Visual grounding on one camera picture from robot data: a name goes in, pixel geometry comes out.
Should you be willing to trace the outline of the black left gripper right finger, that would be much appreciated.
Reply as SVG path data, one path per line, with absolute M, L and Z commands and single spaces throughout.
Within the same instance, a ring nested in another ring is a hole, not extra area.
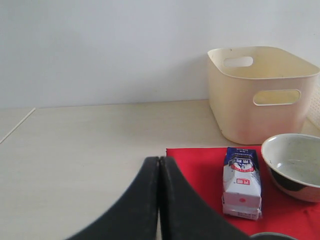
M 159 218 L 163 240 L 249 240 L 195 192 L 172 157 L 159 160 Z

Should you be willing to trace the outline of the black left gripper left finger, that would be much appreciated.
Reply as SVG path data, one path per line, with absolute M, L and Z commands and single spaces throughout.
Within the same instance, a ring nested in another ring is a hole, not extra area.
M 147 157 L 123 195 L 70 240 L 155 240 L 160 158 Z

